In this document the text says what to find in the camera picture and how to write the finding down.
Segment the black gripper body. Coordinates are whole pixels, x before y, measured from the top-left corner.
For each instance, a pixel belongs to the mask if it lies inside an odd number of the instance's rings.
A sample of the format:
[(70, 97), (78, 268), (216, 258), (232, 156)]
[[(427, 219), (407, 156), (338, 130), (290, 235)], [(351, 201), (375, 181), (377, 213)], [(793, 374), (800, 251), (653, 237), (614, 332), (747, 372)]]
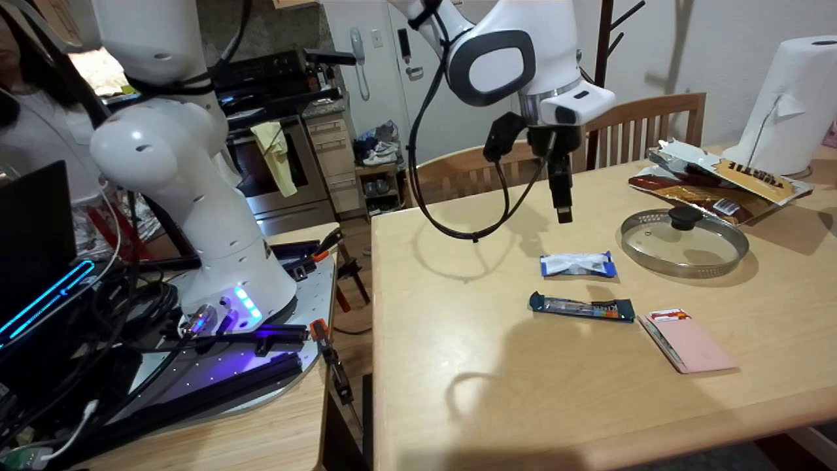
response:
[(528, 143), (542, 159), (546, 177), (564, 186), (571, 181), (571, 154), (581, 146), (579, 125), (542, 125), (528, 130)]

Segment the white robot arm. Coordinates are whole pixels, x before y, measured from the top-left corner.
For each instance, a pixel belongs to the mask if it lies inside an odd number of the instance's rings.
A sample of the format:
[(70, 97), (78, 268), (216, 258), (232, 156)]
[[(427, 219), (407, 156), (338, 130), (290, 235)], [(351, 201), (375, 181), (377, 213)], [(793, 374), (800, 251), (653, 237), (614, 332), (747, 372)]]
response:
[[(532, 130), (605, 116), (614, 95), (575, 61), (574, 0), (496, 0), (468, 22), (452, 0), (387, 0), (438, 52), (451, 92), (473, 108), (517, 97)], [(92, 0), (97, 39), (145, 95), (92, 137), (113, 182), (164, 210), (199, 265), (175, 279), (181, 330), (253, 332), (299, 292), (223, 162), (228, 124), (203, 61), (196, 0)]]

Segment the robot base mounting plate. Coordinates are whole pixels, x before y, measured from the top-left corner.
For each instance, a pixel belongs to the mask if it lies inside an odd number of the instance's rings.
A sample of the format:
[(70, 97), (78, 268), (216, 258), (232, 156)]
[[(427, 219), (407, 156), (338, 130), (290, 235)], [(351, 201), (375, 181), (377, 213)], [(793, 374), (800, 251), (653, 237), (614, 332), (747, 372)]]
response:
[(228, 417), (275, 401), (319, 358), (308, 325), (332, 304), (334, 258), (302, 268), (290, 312), (252, 332), (194, 338), (171, 350), (146, 350), (122, 402), (97, 411), (54, 459), (83, 460), (186, 422)]

